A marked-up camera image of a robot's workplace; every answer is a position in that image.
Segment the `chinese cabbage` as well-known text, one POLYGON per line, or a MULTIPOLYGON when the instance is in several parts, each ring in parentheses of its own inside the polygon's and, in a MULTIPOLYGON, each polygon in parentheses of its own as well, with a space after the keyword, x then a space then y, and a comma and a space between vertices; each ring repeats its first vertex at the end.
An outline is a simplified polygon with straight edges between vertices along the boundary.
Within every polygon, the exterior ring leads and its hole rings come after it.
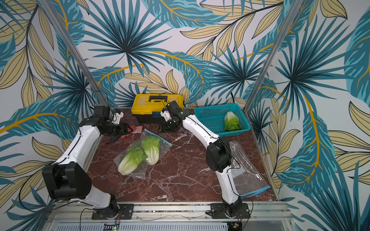
POLYGON ((118 166, 118 171, 121 175, 128 175, 132 173, 136 168, 146 160, 146 154, 143 149, 138 146, 131 146, 124 159, 118 166))
POLYGON ((147 156, 147 163, 155 165, 160 158, 161 139, 157 136, 146 136, 142 139, 141 146, 147 156))
POLYGON ((224 124, 225 124, 225 131, 238 131, 241 130, 241 124, 237 116, 229 111, 226 113, 224 118, 224 124))

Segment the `clear zipper bag blue seal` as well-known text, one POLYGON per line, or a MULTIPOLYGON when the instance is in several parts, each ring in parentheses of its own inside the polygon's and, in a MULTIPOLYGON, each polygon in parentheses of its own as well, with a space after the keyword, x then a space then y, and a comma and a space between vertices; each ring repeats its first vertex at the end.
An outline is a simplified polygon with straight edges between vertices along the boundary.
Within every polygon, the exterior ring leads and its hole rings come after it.
POLYGON ((147 170, 155 166, 171 147, 170 142, 145 129, 114 162, 121 175, 144 180, 147 170))

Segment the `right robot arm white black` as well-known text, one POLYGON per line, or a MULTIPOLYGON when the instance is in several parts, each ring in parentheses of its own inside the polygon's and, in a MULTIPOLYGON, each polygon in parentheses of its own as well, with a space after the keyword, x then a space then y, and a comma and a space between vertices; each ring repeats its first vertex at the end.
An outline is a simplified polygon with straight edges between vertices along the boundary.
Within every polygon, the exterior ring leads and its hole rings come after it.
POLYGON ((236 190, 231 172, 232 155, 228 139, 209 130, 195 115, 185 110, 173 115, 169 111, 163 111, 161 116, 164 120, 161 122, 160 130, 174 131, 182 125, 205 146, 206 163, 217 175, 225 210, 233 216, 240 209, 242 199, 236 190))

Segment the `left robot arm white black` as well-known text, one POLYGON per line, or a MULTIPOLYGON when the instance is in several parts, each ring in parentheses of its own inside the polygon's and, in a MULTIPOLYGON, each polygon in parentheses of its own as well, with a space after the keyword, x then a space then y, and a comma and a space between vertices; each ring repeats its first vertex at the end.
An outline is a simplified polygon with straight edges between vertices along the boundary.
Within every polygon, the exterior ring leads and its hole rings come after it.
POLYGON ((94 209, 115 207, 113 196, 94 187, 83 166, 100 136, 121 137, 132 131, 121 121, 123 116, 123 112, 115 113, 112 121, 105 116, 91 116, 79 124, 76 137, 63 155, 42 170, 52 199, 79 201, 94 209))

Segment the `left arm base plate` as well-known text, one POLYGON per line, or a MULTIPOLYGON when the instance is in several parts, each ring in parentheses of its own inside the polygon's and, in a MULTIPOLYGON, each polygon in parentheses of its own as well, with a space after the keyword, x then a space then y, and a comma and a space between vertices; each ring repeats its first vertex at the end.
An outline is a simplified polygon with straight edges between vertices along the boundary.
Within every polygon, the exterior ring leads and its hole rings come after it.
POLYGON ((130 220, 134 204, 117 204, 113 207, 93 209, 92 220, 130 220))

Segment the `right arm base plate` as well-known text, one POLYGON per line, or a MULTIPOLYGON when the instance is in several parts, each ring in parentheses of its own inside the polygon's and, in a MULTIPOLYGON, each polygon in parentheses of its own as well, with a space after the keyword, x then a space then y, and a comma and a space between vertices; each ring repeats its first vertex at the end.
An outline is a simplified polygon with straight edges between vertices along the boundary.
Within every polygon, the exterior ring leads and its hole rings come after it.
POLYGON ((212 203, 211 208, 205 212, 206 215, 211 216, 212 219, 245 219, 250 218, 251 208, 248 204, 243 203, 242 206, 234 212, 231 212, 223 203, 212 203))

